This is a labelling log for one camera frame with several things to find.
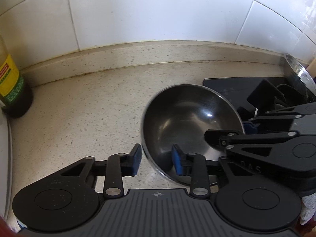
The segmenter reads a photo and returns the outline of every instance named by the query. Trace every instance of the plastic bottle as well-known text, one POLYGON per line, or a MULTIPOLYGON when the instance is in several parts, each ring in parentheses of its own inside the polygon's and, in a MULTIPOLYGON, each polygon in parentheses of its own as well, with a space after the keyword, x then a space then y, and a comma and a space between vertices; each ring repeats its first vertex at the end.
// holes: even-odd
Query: plastic bottle
POLYGON ((0 36, 0 107, 13 118, 24 115, 33 101, 25 82, 0 36))

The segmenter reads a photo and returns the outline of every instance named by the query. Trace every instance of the green label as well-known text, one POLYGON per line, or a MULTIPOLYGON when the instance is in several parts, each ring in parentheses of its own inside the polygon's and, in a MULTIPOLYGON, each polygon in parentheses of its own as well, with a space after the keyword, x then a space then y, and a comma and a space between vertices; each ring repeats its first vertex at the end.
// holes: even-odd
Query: green label
POLYGON ((24 79, 20 75, 13 89, 5 96, 5 99, 8 101, 9 104, 13 103, 15 98, 20 94, 23 84, 24 79))

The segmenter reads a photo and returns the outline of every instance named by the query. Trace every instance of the white cloth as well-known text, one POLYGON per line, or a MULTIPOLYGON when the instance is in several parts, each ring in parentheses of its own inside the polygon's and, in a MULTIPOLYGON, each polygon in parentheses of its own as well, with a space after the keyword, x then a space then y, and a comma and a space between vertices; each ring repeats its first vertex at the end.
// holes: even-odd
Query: white cloth
POLYGON ((315 214, 316 211, 316 193, 302 197, 301 225, 305 225, 315 214))

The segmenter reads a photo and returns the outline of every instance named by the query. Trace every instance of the metal pot lid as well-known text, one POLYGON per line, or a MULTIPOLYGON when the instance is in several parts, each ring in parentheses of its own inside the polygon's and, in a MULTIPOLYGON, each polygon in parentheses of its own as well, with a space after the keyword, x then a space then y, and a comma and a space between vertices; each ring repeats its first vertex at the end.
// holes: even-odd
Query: metal pot lid
POLYGON ((303 84, 305 84, 305 86, 316 96, 316 84, 302 64, 300 64, 297 59, 288 53, 285 53, 284 57, 303 84))

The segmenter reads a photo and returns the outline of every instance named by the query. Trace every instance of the tiled wall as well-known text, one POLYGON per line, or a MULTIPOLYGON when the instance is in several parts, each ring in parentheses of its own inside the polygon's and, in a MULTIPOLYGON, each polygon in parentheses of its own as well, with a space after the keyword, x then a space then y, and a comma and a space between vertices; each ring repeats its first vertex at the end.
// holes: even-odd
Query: tiled wall
POLYGON ((316 0, 0 0, 0 34, 19 68, 97 46, 228 42, 316 52, 316 0))

